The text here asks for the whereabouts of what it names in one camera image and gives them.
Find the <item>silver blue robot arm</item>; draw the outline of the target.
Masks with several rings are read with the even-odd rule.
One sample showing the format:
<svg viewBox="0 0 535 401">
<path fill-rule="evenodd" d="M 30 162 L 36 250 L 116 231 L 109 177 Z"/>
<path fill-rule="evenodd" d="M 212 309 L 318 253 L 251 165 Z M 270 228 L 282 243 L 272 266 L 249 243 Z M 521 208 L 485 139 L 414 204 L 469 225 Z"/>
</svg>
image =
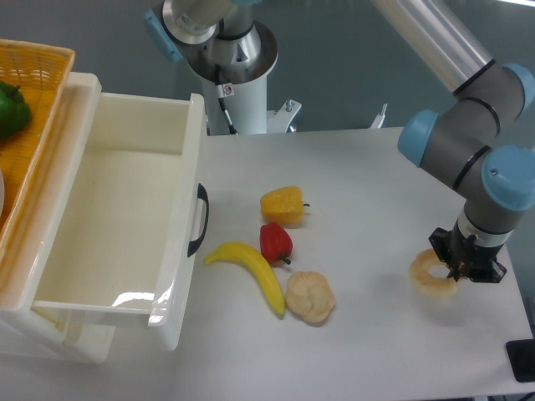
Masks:
<svg viewBox="0 0 535 401">
<path fill-rule="evenodd" d="M 463 196 L 450 230 L 430 237 L 454 279 L 498 283 L 498 252 L 534 205 L 534 153 L 490 142 L 534 100 L 534 77 L 499 65 L 440 1 L 378 1 L 376 8 L 456 97 L 444 114 L 423 110 L 401 131 L 399 152 Z M 278 59 L 272 32 L 249 1 L 165 1 L 145 14 L 155 46 L 185 60 L 202 81 L 212 135 L 287 132 L 298 105 L 266 106 L 266 77 Z"/>
</svg>

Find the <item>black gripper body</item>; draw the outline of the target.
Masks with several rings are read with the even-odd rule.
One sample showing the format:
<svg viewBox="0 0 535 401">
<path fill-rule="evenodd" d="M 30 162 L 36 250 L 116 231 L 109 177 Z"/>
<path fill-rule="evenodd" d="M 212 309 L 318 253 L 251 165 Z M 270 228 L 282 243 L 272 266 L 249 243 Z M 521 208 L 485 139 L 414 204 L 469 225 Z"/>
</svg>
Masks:
<svg viewBox="0 0 535 401">
<path fill-rule="evenodd" d="M 464 236 L 458 227 L 446 231 L 437 227 L 429 241 L 439 260 L 446 266 L 454 263 L 466 265 L 468 280 L 481 283 L 499 283 L 507 269 L 497 260 L 502 245 L 484 247 L 476 244 L 476 236 Z"/>
</svg>

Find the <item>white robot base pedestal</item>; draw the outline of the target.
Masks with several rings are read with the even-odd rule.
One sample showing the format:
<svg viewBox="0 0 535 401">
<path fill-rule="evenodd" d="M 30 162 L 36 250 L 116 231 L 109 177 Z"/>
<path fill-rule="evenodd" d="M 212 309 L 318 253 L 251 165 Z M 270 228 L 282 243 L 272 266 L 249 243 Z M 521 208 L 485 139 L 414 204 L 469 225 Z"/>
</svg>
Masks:
<svg viewBox="0 0 535 401">
<path fill-rule="evenodd" d="M 268 108 L 268 75 L 277 61 L 276 38 L 257 21 L 240 38 L 214 37 L 188 58 L 201 81 L 210 136 L 294 132 L 301 103 Z"/>
</svg>

